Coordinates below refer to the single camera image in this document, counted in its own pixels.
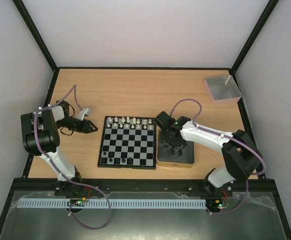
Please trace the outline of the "gold metal tin with pieces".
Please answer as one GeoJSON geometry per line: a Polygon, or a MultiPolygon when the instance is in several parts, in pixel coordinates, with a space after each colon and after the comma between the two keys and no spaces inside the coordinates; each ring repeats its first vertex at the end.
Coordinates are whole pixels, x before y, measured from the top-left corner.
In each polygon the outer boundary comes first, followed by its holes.
{"type": "Polygon", "coordinates": [[[185,147],[173,148],[168,145],[164,148],[164,144],[159,142],[161,130],[158,131],[158,139],[156,146],[156,163],[161,167],[170,168],[192,168],[195,163],[195,146],[193,142],[186,141],[185,147]]]}

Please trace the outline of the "black and grey chessboard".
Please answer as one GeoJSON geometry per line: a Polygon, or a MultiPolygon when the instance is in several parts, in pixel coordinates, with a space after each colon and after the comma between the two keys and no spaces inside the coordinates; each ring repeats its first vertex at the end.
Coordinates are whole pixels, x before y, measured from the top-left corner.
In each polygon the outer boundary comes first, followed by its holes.
{"type": "Polygon", "coordinates": [[[157,161],[157,126],[151,117],[106,116],[100,143],[99,168],[155,170],[157,161]],[[127,164],[128,158],[133,164],[127,164]]]}

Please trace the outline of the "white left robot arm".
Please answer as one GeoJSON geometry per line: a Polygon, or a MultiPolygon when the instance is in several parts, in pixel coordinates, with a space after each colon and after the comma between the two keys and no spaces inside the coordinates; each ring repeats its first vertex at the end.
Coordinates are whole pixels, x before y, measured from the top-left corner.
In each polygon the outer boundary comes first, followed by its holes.
{"type": "Polygon", "coordinates": [[[63,100],[58,105],[40,108],[38,112],[22,114],[22,143],[28,153],[40,157],[53,169],[58,182],[82,186],[80,173],[61,150],[59,130],[66,128],[72,133],[89,134],[98,128],[86,119],[92,113],[91,108],[82,108],[74,117],[70,115],[70,107],[63,100]]]}

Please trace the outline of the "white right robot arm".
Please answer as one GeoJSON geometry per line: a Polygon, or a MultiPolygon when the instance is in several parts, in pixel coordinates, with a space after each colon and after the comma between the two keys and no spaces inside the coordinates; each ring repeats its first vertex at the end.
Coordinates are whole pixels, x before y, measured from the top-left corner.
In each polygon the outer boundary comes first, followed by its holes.
{"type": "Polygon", "coordinates": [[[265,162],[257,146],[243,130],[234,133],[216,130],[194,120],[181,116],[174,119],[165,111],[155,118],[161,129],[159,142],[174,149],[184,147],[188,142],[206,146],[221,153],[224,166],[212,169],[203,180],[204,192],[216,195],[225,184],[233,181],[247,181],[258,165],[265,169],[265,162]]]}

